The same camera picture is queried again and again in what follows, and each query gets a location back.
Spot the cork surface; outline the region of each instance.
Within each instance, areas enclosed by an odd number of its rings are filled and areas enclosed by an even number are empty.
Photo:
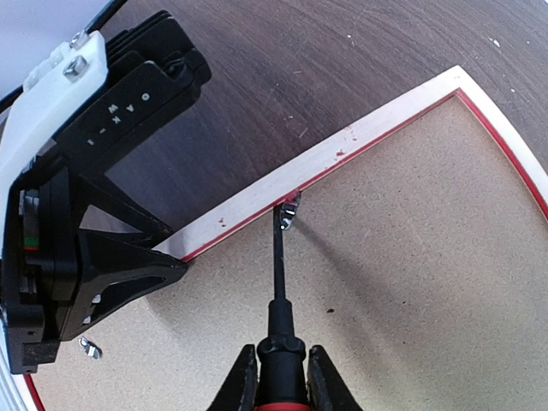
[[[548,224],[458,100],[309,188],[298,217],[295,329],[364,409],[548,409]],[[62,344],[35,376],[46,409],[206,409],[265,336],[271,275],[267,215],[87,332],[102,360]]]

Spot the bolt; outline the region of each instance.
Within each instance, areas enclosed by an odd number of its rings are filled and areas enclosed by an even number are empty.
[[[63,75],[74,83],[84,74],[86,69],[86,59],[82,56],[76,56],[67,64],[67,67],[63,70]]]
[[[99,360],[103,356],[103,351],[93,342],[88,341],[85,337],[81,337],[78,340],[78,344],[86,351],[88,357],[92,357],[94,360]]]
[[[74,35],[72,40],[70,40],[70,48],[79,50],[85,43],[89,40],[89,36],[86,32],[78,32]]]
[[[288,229],[291,227],[291,223],[293,223],[293,220],[291,218],[282,218],[282,229]]]

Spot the wood grain surface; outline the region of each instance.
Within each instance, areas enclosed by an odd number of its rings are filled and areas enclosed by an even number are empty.
[[[544,1],[130,0],[104,33],[159,9],[213,80],[110,175],[175,228],[455,64],[548,167]]]

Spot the white paint speck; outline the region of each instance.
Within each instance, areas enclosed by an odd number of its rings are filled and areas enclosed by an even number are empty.
[[[308,131],[308,128],[305,128],[304,131],[299,135],[298,139],[300,140],[303,135]]]

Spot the black plastic bracket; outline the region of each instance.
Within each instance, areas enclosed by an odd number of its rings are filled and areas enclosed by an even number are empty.
[[[315,411],[363,411],[321,345],[310,350],[308,387]]]
[[[36,372],[39,364],[53,362],[61,341],[187,270],[180,260],[151,250],[173,229],[104,173],[192,106],[210,69],[165,11],[113,38],[107,58],[105,85],[10,190],[0,308],[12,373]],[[36,207],[20,209],[28,190],[38,193]],[[140,232],[81,229],[89,205]],[[36,235],[28,238],[33,224]]]
[[[245,345],[207,411],[253,411],[257,390],[255,346]]]

